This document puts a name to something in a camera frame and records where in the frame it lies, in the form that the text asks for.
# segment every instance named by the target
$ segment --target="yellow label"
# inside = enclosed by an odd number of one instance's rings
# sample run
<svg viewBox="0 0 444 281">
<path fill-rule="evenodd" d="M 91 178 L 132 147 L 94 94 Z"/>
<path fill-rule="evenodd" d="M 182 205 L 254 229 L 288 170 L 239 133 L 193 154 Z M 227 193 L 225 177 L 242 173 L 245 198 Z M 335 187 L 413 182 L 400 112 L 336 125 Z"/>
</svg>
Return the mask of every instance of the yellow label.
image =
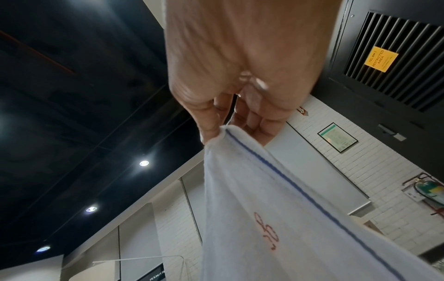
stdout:
<svg viewBox="0 0 444 281">
<path fill-rule="evenodd" d="M 365 65 L 368 65 L 374 69 L 380 70 L 382 72 L 386 72 L 390 65 L 392 65 L 393 61 L 395 61 L 397 53 L 391 52 L 389 50 L 381 49 L 379 47 L 373 47 L 365 62 Z"/>
</svg>

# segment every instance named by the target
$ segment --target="ceiling light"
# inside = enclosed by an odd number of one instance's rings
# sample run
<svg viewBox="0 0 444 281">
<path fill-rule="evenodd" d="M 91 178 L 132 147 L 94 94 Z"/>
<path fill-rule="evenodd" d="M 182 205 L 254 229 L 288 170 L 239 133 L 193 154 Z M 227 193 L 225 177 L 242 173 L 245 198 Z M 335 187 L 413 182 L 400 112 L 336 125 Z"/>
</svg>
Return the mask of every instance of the ceiling light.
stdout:
<svg viewBox="0 0 444 281">
<path fill-rule="evenodd" d="M 45 252 L 47 250 L 51 249 L 50 246 L 43 246 L 40 249 L 37 250 L 37 253 Z"/>
<path fill-rule="evenodd" d="M 95 211 L 97 211 L 97 207 L 91 206 L 91 207 L 87 208 L 85 211 L 86 212 L 95 212 Z"/>
</svg>

